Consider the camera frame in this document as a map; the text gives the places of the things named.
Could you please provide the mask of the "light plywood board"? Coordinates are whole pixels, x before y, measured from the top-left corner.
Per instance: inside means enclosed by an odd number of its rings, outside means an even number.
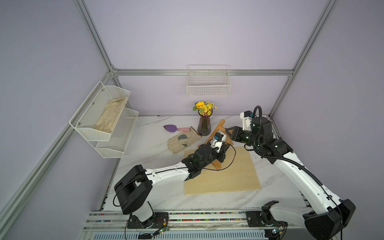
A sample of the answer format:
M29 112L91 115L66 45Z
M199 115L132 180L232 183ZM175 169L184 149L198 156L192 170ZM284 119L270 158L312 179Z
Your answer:
M221 171L202 170L185 181L185 195L261 190L251 154L241 147L229 148Z

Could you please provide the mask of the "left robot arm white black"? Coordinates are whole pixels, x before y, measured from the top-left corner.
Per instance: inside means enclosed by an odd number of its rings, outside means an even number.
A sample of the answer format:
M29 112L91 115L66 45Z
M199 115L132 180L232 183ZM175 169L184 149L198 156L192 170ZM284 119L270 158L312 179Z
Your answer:
M164 184L192 180L214 161L222 163L231 146L226 143L226 138L226 135L216 133L207 144L200 145L194 153L172 166L157 170L144 169L142 165L134 166L115 184L113 205L120 207L124 215L136 217L147 228L156 218L147 201L151 190Z

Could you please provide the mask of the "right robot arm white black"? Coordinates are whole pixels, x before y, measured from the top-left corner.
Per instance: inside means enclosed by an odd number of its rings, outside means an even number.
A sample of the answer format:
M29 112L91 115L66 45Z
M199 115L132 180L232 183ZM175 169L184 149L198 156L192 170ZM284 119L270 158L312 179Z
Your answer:
M261 106L240 114L243 125L225 130L229 138L244 144L280 169L309 202L305 208L290 207L280 201L262 206L261 217L266 225L285 222L306 229L317 240L330 240L342 234L348 226L356 206L349 199L341 199L329 190L299 160L294 150L273 134L272 122L263 117Z

